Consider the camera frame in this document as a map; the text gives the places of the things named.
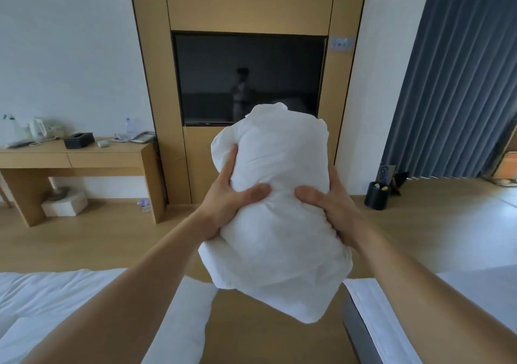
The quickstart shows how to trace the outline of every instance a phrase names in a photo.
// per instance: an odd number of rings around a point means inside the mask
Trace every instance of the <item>black tissue box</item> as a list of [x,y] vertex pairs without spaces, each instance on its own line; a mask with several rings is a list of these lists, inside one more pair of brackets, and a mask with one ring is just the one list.
[[93,133],[75,133],[65,138],[65,148],[79,149],[91,145],[95,142]]

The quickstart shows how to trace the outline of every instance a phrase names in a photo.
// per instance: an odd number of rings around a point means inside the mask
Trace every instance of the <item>hand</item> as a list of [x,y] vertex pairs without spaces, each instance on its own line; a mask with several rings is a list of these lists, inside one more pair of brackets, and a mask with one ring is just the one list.
[[234,145],[226,156],[226,162],[219,176],[212,183],[203,203],[195,212],[198,216],[207,219],[211,225],[210,233],[204,237],[204,240],[216,237],[219,229],[228,224],[240,208],[262,201],[271,193],[271,186],[266,183],[256,184],[241,192],[230,187],[229,179],[233,173],[236,157],[237,145]]
[[336,168],[328,165],[330,191],[327,194],[310,186],[298,186],[295,189],[296,197],[302,202],[318,206],[325,210],[327,220],[337,231],[343,244],[357,247],[357,235],[367,224],[358,208],[341,184]]

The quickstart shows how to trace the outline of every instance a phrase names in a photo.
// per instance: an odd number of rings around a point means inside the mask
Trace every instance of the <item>water bottle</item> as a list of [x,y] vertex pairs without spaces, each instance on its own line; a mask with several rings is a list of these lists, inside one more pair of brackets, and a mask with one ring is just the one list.
[[129,118],[126,118],[126,135],[129,139],[137,135],[137,130],[134,127],[134,123]]

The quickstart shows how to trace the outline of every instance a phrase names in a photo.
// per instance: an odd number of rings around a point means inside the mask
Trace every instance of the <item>tissue box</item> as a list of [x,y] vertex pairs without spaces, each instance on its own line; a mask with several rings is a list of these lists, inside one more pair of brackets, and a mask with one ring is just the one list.
[[59,201],[45,201],[41,204],[47,217],[77,216],[88,205],[84,191],[70,191]]

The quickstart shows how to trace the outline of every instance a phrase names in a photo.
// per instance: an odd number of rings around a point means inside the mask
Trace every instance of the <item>white bed sheet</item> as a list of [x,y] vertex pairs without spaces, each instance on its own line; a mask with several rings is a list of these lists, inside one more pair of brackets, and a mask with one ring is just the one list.
[[[0,273],[0,364],[17,364],[62,320],[124,269],[64,273]],[[197,364],[217,292],[184,277],[144,364]]]
[[[517,265],[438,274],[444,281],[517,333]],[[377,281],[346,279],[384,364],[421,364]]]

